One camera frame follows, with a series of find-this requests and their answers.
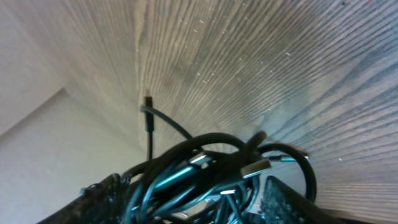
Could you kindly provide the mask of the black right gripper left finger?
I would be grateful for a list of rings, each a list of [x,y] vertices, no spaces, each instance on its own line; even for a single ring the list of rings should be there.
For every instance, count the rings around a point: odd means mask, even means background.
[[[120,175],[111,174],[39,224],[121,223],[124,192]]]

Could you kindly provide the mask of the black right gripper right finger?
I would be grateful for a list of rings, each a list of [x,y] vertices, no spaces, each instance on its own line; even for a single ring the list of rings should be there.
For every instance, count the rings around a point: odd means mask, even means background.
[[[274,176],[266,180],[260,211],[266,223],[344,224]]]

